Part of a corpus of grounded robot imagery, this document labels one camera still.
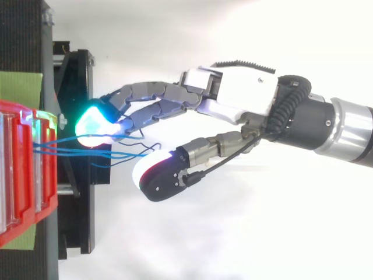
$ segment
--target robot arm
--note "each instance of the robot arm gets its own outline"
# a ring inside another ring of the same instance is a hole
[[[131,102],[154,99],[160,101],[121,118]],[[113,135],[130,134],[188,109],[242,124],[241,132],[198,138],[173,152],[154,152],[140,160],[133,178],[152,201],[180,193],[209,172],[188,174],[188,168],[215,156],[228,157],[225,163],[241,152],[248,153],[260,138],[373,167],[373,109],[337,98],[328,103],[311,94],[306,79],[277,78],[273,69],[252,63],[234,61],[190,69],[177,85],[126,85],[95,103],[110,125],[115,125],[109,133]]]

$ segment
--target black metal frame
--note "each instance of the black metal frame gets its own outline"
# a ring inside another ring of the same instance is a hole
[[[92,98],[91,54],[78,50],[64,54],[60,66],[55,66],[55,90],[68,125],[59,131],[58,138],[75,136],[75,123],[84,113],[86,104]],[[78,141],[62,143],[70,149],[88,149]],[[111,145],[101,145],[99,149],[111,150]],[[91,162],[109,165],[110,160],[102,157],[65,157],[58,159],[58,182],[68,184],[72,195],[58,196],[58,240],[59,259],[66,259],[67,248],[80,247],[82,254],[94,249],[94,184],[108,184],[110,169],[98,169]]]
[[[0,71],[43,73],[40,108],[58,114],[53,91],[52,28],[43,0],[0,0]],[[0,279],[58,279],[57,211],[36,225],[34,250],[0,250]]]
[[[43,73],[40,108],[55,115],[61,112],[60,109],[63,112],[66,110],[65,116],[72,124],[58,131],[61,138],[71,133],[69,128],[74,127],[77,117],[72,111],[78,111],[78,106],[69,111],[69,104],[71,106],[72,101],[79,97],[80,105],[83,105],[92,97],[92,68],[88,61],[88,51],[72,52],[72,59],[69,60],[70,80],[66,80],[65,76],[68,69],[60,70],[56,75],[56,79],[61,78],[56,101],[52,52],[57,48],[52,46],[52,27],[42,23],[43,11],[48,8],[44,0],[0,0],[0,71]],[[76,85],[75,95],[68,90],[72,85]],[[110,181],[109,169],[96,170],[90,166],[90,162],[97,160],[100,159],[59,162],[58,173],[62,174],[67,169],[65,175],[69,174],[69,177],[61,175],[59,181],[76,186],[77,191],[74,195],[59,197],[58,220],[56,210],[36,225],[34,250],[0,250],[1,280],[58,279],[58,256],[63,255],[59,254],[58,243],[65,255],[67,247],[80,247],[82,254],[92,252],[93,184]],[[68,223],[74,226],[68,229]]]

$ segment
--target white background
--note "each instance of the white background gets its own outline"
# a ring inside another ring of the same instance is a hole
[[[96,57],[97,97],[240,59],[305,76],[314,93],[373,106],[369,0],[48,3],[54,39]],[[172,149],[238,129],[188,113],[144,132],[147,144]],[[373,279],[366,167],[262,141],[198,185],[152,203],[131,180],[134,164],[113,168],[112,184],[96,187],[96,248],[87,256],[69,250],[60,279]]]

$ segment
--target glowing cyan light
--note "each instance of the glowing cyan light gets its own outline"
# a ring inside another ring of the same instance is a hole
[[[86,134],[115,134],[121,129],[120,124],[112,124],[96,106],[89,107],[75,125],[76,136]],[[80,137],[78,141],[86,147],[96,147],[110,143],[110,137]]]
[[[149,168],[170,157],[172,157],[172,154],[169,152],[157,150],[139,160],[132,172],[132,180],[137,188],[140,190],[140,179]]]

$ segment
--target red plastic bin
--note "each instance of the red plastic bin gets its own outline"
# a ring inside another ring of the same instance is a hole
[[[33,112],[0,100],[0,247],[35,222]]]
[[[33,138],[38,144],[57,140],[57,118],[53,114],[33,110]],[[43,149],[46,152],[55,150]],[[34,153],[34,189],[36,222],[57,207],[57,157]]]

